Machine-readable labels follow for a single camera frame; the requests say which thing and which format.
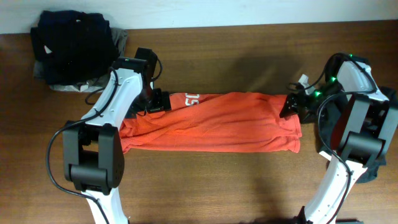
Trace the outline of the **red printed t-shirt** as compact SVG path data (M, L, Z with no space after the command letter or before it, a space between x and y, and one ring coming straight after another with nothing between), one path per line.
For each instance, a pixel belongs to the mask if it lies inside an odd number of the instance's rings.
M279 116L285 99L253 92L174 93L170 111L123 121L122 149L298 153L302 137L298 116Z

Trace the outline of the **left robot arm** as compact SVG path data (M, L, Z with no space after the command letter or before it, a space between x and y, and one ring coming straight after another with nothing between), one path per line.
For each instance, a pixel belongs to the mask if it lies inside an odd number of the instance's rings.
M80 121L65 125L64 175L87 199L96 223L129 223L119 195L124 174L119 130L125 118L171 109L168 92L154 88L155 69L161 66L151 49L118 57L97 102Z

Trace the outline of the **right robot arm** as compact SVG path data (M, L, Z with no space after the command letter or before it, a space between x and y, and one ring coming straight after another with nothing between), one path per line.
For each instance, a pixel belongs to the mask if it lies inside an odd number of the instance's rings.
M373 180L397 129L397 92L377 86L369 61L335 53L320 75L320 87L302 75L279 116L297 115L300 123L316 123L319 153L328 159L315 196L291 223L339 223L338 212L357 182Z

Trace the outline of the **dark grey t-shirt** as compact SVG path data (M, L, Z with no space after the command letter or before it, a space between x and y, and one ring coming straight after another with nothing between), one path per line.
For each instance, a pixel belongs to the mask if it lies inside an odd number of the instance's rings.
M330 147L345 162L366 168L357 179L360 184L378 177L397 129L397 91L385 86L380 91L386 100L339 96L325 105L320 118L320 134L326 141L321 150Z

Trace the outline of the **black folded garment on pile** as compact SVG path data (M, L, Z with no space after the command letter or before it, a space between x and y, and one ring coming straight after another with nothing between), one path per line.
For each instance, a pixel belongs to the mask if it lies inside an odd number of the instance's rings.
M43 11L30 38L48 85L99 78L119 57L109 21L100 13Z

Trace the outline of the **grey folded garment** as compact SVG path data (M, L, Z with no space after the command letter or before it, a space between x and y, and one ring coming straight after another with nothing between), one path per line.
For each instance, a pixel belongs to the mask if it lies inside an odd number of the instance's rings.
M123 56L126 49L128 32L124 29L111 28L111 35L114 45L116 46L119 56ZM33 77L37 80L44 80L44 66L42 62L35 61L33 69ZM106 87L109 82L110 75L103 75L85 82L79 82L73 85L49 85L51 90L65 92L91 93Z

